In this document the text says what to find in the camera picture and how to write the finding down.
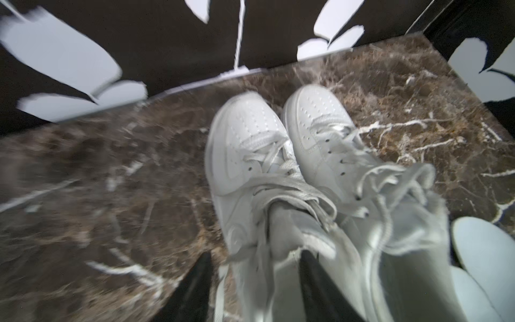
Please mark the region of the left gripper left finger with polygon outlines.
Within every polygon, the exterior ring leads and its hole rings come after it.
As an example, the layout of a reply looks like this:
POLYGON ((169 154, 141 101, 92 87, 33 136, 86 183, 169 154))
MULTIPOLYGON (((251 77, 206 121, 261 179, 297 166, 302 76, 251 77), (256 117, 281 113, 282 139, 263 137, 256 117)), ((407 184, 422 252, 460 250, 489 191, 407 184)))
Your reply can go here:
POLYGON ((210 252, 203 252, 152 322, 204 322, 208 317, 213 276, 210 252))

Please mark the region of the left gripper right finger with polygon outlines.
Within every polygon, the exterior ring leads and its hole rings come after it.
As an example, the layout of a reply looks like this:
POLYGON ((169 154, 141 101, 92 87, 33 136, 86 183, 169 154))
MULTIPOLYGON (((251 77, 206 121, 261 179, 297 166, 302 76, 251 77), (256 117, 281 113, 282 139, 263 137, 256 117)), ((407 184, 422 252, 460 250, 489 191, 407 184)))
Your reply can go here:
POLYGON ((308 250, 300 255, 299 278, 307 321, 364 322, 308 250))

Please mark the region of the white sneaker one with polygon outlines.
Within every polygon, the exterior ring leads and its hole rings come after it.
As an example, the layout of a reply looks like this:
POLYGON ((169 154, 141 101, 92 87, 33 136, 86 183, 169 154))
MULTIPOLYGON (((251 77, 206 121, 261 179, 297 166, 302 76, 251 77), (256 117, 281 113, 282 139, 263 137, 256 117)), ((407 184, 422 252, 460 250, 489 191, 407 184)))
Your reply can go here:
POLYGON ((339 99, 306 85, 282 122, 305 181, 333 206, 337 255, 321 265, 366 321, 464 321, 451 278, 449 210, 433 165, 384 162, 339 99))
POLYGON ((337 228, 335 205, 308 184, 277 114, 255 92, 215 115, 205 172, 245 321, 307 321, 300 255, 308 250, 366 320, 358 255, 337 228))

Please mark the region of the white shoe insole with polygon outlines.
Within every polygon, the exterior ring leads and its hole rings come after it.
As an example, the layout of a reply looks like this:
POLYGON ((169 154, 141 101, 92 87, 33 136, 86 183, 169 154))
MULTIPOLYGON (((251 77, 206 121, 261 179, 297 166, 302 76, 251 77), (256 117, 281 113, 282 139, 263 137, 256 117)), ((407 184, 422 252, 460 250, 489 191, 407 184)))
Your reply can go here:
POLYGON ((484 290, 463 269, 451 267, 455 292, 469 322, 501 322, 484 290))
POLYGON ((514 239, 475 217, 456 219, 451 238, 460 268, 484 290, 502 321, 514 321, 514 239))

